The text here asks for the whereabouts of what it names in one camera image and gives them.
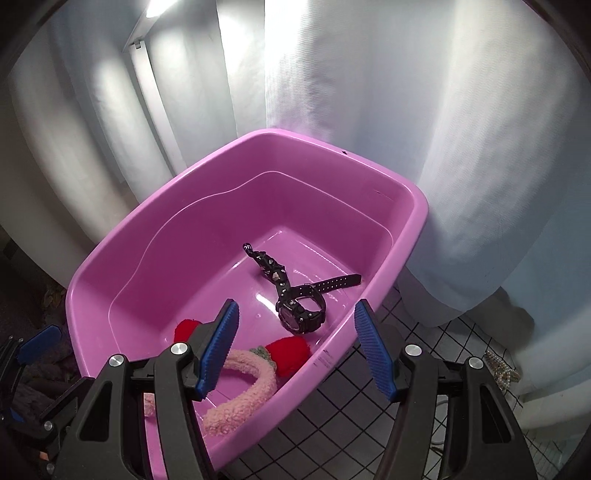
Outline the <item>pearl hair claw clip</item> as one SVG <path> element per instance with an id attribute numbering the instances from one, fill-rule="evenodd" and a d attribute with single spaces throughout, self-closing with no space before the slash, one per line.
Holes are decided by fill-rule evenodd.
<path id="1" fill-rule="evenodd" d="M 520 372 L 512 368 L 503 358 L 492 349 L 487 349 L 484 354 L 484 362 L 491 372 L 497 386 L 503 393 L 507 393 L 513 384 L 521 381 Z"/>

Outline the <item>white curtain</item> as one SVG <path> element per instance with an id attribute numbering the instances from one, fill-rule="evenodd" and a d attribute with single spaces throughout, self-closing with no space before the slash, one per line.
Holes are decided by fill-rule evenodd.
<path id="1" fill-rule="evenodd" d="M 399 287 L 427 326 L 468 313 L 513 353 L 521 424 L 590 417 L 586 1 L 1 5 L 1 224 L 51 278 L 135 206 L 253 130 L 311 136 L 415 182 L 430 217 Z"/>

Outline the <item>black digital wristwatch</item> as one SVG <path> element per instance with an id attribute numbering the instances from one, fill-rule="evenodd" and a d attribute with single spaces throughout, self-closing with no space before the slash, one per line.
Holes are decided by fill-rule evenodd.
<path id="1" fill-rule="evenodd" d="M 273 275 L 276 287 L 276 313 L 280 323 L 291 334 L 317 331 L 325 323 L 327 304 L 324 295 L 335 290 L 359 286 L 361 274 L 334 277 L 320 282 L 291 286 L 286 275 Z"/>

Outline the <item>pink fuzzy strawberry headband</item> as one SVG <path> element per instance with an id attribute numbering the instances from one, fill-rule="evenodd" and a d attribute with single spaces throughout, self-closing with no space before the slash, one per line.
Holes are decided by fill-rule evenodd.
<path id="1" fill-rule="evenodd" d="M 294 376 L 310 358 L 311 348 L 301 336 L 283 337 L 249 350 L 230 349 L 222 369 L 254 381 L 245 392 L 205 413 L 205 433 L 221 436 L 238 429 L 273 397 L 280 381 Z"/>

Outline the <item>pink plastic basin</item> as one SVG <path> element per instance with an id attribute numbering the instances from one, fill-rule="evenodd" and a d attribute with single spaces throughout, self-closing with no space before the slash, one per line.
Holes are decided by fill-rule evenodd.
<path id="1" fill-rule="evenodd" d="M 68 286 L 78 368 L 161 353 L 184 319 L 239 307 L 233 347 L 287 336 L 276 290 L 245 255 L 250 244 L 283 264 L 294 285 L 358 274 L 325 296 L 327 317 L 307 336 L 311 358 L 238 430 L 205 441 L 222 468 L 283 422 L 353 342 L 353 308 L 380 306 L 428 216 L 411 181 L 351 152 L 286 130 L 257 130 L 198 161 L 135 208 L 91 252 Z"/>

